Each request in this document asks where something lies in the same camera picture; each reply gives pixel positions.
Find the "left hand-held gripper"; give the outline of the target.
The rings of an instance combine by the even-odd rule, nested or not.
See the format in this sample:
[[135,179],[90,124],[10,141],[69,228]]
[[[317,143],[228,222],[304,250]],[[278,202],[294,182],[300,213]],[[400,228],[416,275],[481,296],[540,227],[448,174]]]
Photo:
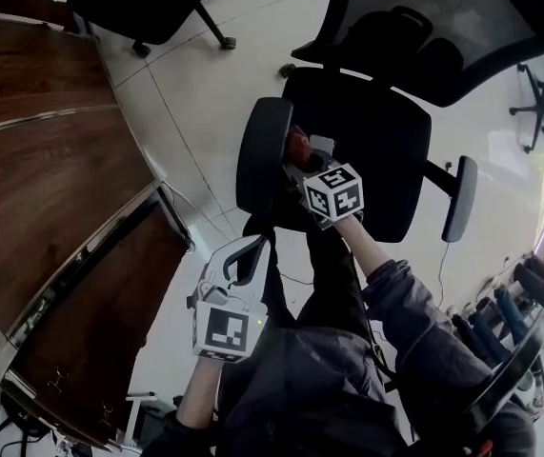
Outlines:
[[212,254],[204,281],[187,299],[195,356],[233,364],[252,355],[268,320],[261,300],[270,259],[271,243],[263,235],[235,239]]

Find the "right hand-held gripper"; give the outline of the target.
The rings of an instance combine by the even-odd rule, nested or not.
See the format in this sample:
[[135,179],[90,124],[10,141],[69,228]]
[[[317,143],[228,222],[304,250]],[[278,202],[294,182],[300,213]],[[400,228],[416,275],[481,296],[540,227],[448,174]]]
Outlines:
[[356,215],[361,221],[364,209],[362,178],[349,164],[332,159],[335,148],[332,138],[312,134],[309,142],[313,154],[329,158],[323,160],[320,171],[305,172],[293,163],[282,165],[287,178],[297,185],[302,195],[300,205],[320,229],[328,229],[350,215]]

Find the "reddish-brown cloth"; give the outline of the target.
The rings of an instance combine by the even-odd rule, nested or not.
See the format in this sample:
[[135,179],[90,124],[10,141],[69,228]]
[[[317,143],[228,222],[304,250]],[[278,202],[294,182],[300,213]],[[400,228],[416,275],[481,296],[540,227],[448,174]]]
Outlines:
[[289,129],[284,146],[283,160],[304,170],[309,164],[312,148],[308,136],[299,127]]

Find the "black chair armrest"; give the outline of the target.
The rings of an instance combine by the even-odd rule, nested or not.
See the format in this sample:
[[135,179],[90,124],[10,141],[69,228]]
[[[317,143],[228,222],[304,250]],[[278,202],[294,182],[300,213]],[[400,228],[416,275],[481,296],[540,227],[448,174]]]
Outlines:
[[245,127],[237,161],[236,205],[251,215],[269,216],[281,173],[292,103],[280,97],[256,101]]
[[442,232],[444,242],[458,242],[464,235],[473,210],[477,174],[476,162],[468,156],[461,156],[448,193],[451,202]]

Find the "person's left forearm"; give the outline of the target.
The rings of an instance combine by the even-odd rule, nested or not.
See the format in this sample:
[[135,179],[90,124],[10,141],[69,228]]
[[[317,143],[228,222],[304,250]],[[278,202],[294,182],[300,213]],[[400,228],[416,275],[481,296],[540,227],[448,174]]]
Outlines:
[[185,427],[204,428],[210,424],[222,368],[221,361],[198,359],[176,413],[176,419]]

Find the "person's right forearm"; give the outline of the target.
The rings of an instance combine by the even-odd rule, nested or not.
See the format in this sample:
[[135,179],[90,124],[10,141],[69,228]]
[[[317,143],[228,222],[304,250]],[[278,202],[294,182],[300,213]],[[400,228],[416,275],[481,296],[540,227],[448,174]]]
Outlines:
[[347,216],[333,225],[366,277],[390,261],[390,257],[374,241],[355,215]]

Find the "black mesh office chair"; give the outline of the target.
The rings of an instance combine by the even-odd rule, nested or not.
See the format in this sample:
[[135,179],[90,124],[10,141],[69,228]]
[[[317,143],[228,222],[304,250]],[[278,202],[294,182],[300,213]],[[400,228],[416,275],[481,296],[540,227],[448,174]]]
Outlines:
[[292,52],[301,66],[283,95],[294,123],[332,138],[361,176],[367,231],[398,243],[423,181],[448,194],[456,176],[428,157],[426,106],[543,54],[544,0],[330,0],[315,39]]

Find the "person's grey jacket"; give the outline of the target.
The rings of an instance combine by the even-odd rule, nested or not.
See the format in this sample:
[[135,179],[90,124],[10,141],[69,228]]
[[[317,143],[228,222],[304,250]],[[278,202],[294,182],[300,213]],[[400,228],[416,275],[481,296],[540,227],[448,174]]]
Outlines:
[[[491,377],[404,261],[372,273],[359,294],[394,347],[403,408],[425,442],[446,451],[456,418]],[[170,414],[142,457],[394,457],[406,447],[375,372],[370,343],[335,328],[282,329],[249,360],[226,366],[217,423]]]

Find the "dark wooden desk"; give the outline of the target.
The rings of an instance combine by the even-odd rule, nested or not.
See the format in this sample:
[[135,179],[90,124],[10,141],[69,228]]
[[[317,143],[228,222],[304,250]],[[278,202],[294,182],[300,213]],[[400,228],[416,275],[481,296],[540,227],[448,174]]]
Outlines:
[[0,400],[114,446],[188,248],[88,27],[61,2],[0,0]]

